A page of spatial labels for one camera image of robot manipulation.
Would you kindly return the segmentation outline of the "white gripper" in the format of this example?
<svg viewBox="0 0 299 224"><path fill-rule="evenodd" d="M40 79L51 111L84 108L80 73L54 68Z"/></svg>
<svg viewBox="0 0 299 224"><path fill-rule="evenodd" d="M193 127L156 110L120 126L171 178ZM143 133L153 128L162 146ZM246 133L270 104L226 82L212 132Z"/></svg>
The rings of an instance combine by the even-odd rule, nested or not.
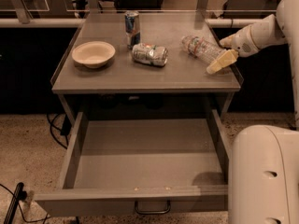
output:
<svg viewBox="0 0 299 224"><path fill-rule="evenodd" d="M249 57L260 51L254 43L252 28L252 25L248 25L236 32L234 35L229 35L220 40L220 44L224 48L228 49L221 53L206 68L206 71L210 75L213 75L221 69L235 63L238 55L240 57Z"/></svg>

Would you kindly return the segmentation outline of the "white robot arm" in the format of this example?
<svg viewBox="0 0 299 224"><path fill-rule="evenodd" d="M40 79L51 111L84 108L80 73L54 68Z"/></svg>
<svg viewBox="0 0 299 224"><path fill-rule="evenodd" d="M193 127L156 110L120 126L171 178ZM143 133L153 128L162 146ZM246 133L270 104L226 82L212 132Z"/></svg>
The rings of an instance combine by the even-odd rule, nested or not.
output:
<svg viewBox="0 0 299 224"><path fill-rule="evenodd" d="M295 123L299 125L299 0L221 40L241 57L289 46ZM228 176L229 224L299 224L299 131L255 125L234 140Z"/></svg>

